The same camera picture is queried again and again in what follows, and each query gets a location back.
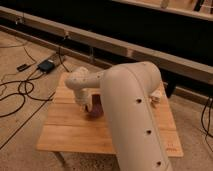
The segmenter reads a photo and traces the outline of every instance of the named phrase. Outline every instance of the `screw hole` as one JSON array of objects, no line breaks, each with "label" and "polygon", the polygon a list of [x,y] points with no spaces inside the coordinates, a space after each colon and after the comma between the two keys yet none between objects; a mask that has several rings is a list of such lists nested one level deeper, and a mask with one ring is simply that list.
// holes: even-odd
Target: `screw hole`
[{"label": "screw hole", "polygon": [[157,162],[157,163],[156,163],[156,166],[157,166],[157,167],[160,167],[160,166],[161,166],[161,162],[160,162],[160,161]]},{"label": "screw hole", "polygon": [[147,135],[151,135],[151,133],[152,133],[151,130],[147,130],[147,131],[146,131],[146,134],[147,134]]},{"label": "screw hole", "polygon": [[137,99],[136,102],[139,104],[139,103],[142,102],[142,100],[141,99]]}]

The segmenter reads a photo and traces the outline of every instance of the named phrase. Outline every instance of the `wooden table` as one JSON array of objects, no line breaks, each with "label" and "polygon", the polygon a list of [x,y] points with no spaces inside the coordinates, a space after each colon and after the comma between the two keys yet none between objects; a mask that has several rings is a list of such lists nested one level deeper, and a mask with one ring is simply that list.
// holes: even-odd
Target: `wooden table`
[{"label": "wooden table", "polygon": [[[59,152],[115,154],[104,116],[92,119],[75,103],[73,91],[64,84],[67,76],[64,73],[60,78],[37,149],[54,152],[62,164],[65,160]],[[183,151],[163,84],[159,90],[163,97],[152,109],[160,135],[168,156],[182,157]]]}]

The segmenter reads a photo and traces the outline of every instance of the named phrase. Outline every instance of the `floor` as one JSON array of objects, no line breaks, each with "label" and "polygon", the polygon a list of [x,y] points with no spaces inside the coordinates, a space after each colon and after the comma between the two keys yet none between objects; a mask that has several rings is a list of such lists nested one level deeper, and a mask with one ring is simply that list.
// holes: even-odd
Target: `floor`
[{"label": "floor", "polygon": [[[5,32],[0,31],[0,47],[18,45],[21,40]],[[28,53],[38,62],[50,56],[53,51],[32,42],[26,44]],[[69,70],[78,66],[85,66],[92,72],[100,68],[78,61],[72,57],[66,57],[65,65]],[[23,47],[0,48],[0,78],[5,74],[16,72],[16,67],[21,64],[31,64],[32,60],[26,55]],[[6,77],[4,82],[26,78],[36,66],[28,70]],[[64,68],[59,66],[51,74],[34,81],[35,91],[33,95],[38,98],[47,98],[54,92],[58,79]],[[17,85],[8,86],[4,95],[15,92]],[[21,101],[20,97],[14,96],[5,101],[0,101],[0,113],[8,113],[15,109]],[[183,146],[184,157],[170,158],[174,171],[212,171],[213,153],[209,151],[204,136],[199,131],[200,116],[203,106],[173,95],[169,100],[175,118],[180,140]],[[27,99],[25,106],[17,113],[6,118],[0,118],[0,147],[9,136],[41,105]],[[116,168],[116,157],[113,155],[62,153],[69,166],[63,168],[51,152],[36,150],[42,125],[47,115],[47,103],[34,117],[0,150],[1,171],[111,171]]]},{"label": "floor", "polygon": [[[125,0],[125,1],[133,1],[133,2],[145,2],[153,5],[160,5],[162,0]],[[167,0],[169,1],[168,7],[177,8],[177,9],[185,9],[189,11],[193,11],[197,0]],[[201,13],[210,13],[210,8],[212,0],[205,0],[203,3],[203,7],[201,7]]]}]

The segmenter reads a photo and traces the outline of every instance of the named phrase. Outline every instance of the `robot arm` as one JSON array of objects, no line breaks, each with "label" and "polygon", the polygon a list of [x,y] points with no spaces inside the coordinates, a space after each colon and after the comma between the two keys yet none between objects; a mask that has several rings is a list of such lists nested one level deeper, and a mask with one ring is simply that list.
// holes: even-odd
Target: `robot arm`
[{"label": "robot arm", "polygon": [[95,74],[83,70],[71,74],[66,85],[74,90],[76,99],[87,99],[87,94],[80,92],[84,88],[100,87],[102,107],[121,170],[172,171],[148,98],[160,83],[158,68],[149,62],[139,62],[116,65]]}]

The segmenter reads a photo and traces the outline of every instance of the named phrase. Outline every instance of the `black cable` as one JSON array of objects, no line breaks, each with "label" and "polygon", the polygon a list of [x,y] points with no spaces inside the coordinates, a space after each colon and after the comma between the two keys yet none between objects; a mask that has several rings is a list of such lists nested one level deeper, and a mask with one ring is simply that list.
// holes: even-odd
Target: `black cable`
[{"label": "black cable", "polygon": [[24,81],[23,81],[23,80],[15,80],[15,81],[9,81],[9,82],[5,82],[5,83],[0,84],[0,87],[1,87],[1,86],[8,85],[8,84],[14,84],[14,83],[22,83],[22,82],[25,82],[25,83],[26,83],[26,87],[27,87],[27,84],[30,84],[30,85],[32,86],[30,90],[27,90],[27,88],[26,88],[26,89],[25,89],[25,93],[22,93],[22,92],[19,92],[19,91],[18,91],[18,93],[17,93],[17,92],[16,92],[16,93],[11,93],[11,94],[6,95],[5,97],[1,98],[0,101],[3,101],[3,100],[5,100],[5,99],[7,99],[7,98],[9,98],[9,97],[11,97],[11,96],[21,96],[21,97],[23,98],[23,101],[22,101],[21,105],[20,105],[17,109],[15,109],[14,111],[9,112],[9,113],[7,113],[7,114],[1,114],[1,115],[0,115],[0,118],[7,117],[7,116],[10,116],[10,115],[12,115],[12,114],[18,112],[18,111],[24,106],[24,104],[25,104],[25,102],[26,102],[26,97],[25,97],[25,95],[31,93],[31,92],[34,90],[34,84],[33,84],[32,82],[30,82],[30,81],[39,79],[39,78],[41,78],[41,76],[43,76],[43,73],[42,73],[42,74],[41,74],[40,76],[38,76],[38,77],[30,78],[36,71],[37,71],[37,69],[36,69],[35,71],[33,71],[33,72],[27,77],[27,79],[24,80]]},{"label": "black cable", "polygon": [[213,99],[211,100],[210,106],[209,106],[209,115],[208,115],[208,125],[207,125],[207,132],[206,132],[206,136],[205,136],[205,141],[206,144],[208,145],[209,149],[211,150],[211,152],[213,153],[213,149],[210,146],[209,142],[208,142],[208,137],[209,137],[209,130],[210,130],[210,125],[211,125],[211,108],[212,108],[212,104],[213,104]]},{"label": "black cable", "polygon": [[35,112],[33,112],[31,115],[30,115],[30,117],[29,118],[27,118],[25,121],[24,121],[24,123],[19,127],[19,128],[17,128],[16,130],[15,130],[15,132],[13,132],[13,134],[0,146],[0,150],[2,150],[10,141],[11,141],[11,139],[32,119],[32,117],[47,103],[48,101],[44,101],[42,104],[41,104],[41,106],[39,106],[38,107],[38,109],[35,111]]},{"label": "black cable", "polygon": [[23,46],[23,49],[24,49],[25,53],[27,54],[27,56],[33,61],[33,63],[30,65],[32,66],[32,65],[37,64],[37,61],[29,54],[29,52],[27,51],[25,46]]},{"label": "black cable", "polygon": [[0,48],[1,48],[1,49],[6,49],[6,48],[22,47],[22,46],[25,46],[27,43],[28,43],[28,41],[25,42],[24,44],[20,44],[20,45],[0,46]]},{"label": "black cable", "polygon": [[[37,101],[52,101],[52,99],[40,99],[40,98],[32,97],[32,96],[30,95],[30,93],[31,93],[32,91],[31,91],[31,92],[28,92],[28,91],[27,91],[27,83],[28,83],[30,80],[32,80],[32,79],[30,79],[30,77],[31,77],[32,75],[33,75],[33,74],[31,74],[26,80],[20,82],[20,84],[19,84],[19,86],[18,86],[18,92],[19,92],[20,94],[26,95],[27,97],[29,97],[29,98],[32,99],[32,100],[37,100]],[[40,76],[38,76],[36,79],[41,78],[43,75],[44,75],[44,73],[42,73],[42,74],[41,74]],[[21,87],[22,87],[23,84],[24,84],[24,93],[21,91]]]},{"label": "black cable", "polygon": [[25,53],[27,54],[27,56],[33,61],[33,63],[31,64],[31,66],[32,65],[35,65],[36,63],[37,63],[37,61],[29,54],[29,52],[27,51],[27,49],[26,49],[26,47],[25,47],[25,45],[27,45],[27,44],[24,44],[21,40],[19,40],[16,36],[15,36],[15,39],[18,41],[18,42],[20,42],[20,43],[22,43],[23,44],[23,49],[24,49],[24,51],[25,51]]},{"label": "black cable", "polygon": [[62,59],[61,59],[61,46],[63,44],[63,42],[66,40],[67,38],[63,38],[61,43],[59,44],[59,47],[58,47],[58,57],[59,57],[59,60],[60,60],[60,63],[61,65],[64,67],[64,69],[67,71],[67,72],[70,72],[69,69],[64,65]]},{"label": "black cable", "polygon": [[206,108],[209,105],[209,103],[210,103],[210,109],[211,109],[211,107],[212,107],[211,97],[208,98],[208,100],[206,101],[206,104],[203,108],[203,111],[201,114],[201,125],[202,125],[202,128],[205,131],[205,133],[207,133],[209,137],[213,138],[213,135],[206,129],[205,124],[204,124],[204,115],[205,115],[205,111],[206,111]]},{"label": "black cable", "polygon": [[[4,79],[6,78],[6,77],[8,77],[8,76],[13,76],[13,75],[17,75],[19,72],[16,72],[16,73],[14,73],[14,74],[5,74],[5,75],[3,75],[3,77],[2,77],[2,79],[0,80],[1,81],[1,83],[4,83]],[[1,93],[0,93],[0,97],[4,94],[4,92],[6,91],[6,89],[7,89],[7,86],[6,85],[4,85],[4,88],[2,89],[2,91],[1,91]]]},{"label": "black cable", "polygon": [[[207,128],[204,124],[204,115],[205,115],[205,111],[207,109],[207,107],[209,106],[209,111],[208,111],[208,122],[207,122]],[[202,111],[202,115],[201,115],[201,125],[202,128],[204,130],[204,134],[205,134],[205,142],[208,146],[208,148],[210,149],[210,151],[213,153],[213,149],[210,146],[209,142],[208,142],[208,137],[213,138],[213,135],[210,133],[210,125],[211,125],[211,108],[213,107],[213,98],[211,98],[211,96],[208,98],[208,100],[206,101],[206,104],[203,108]]]}]

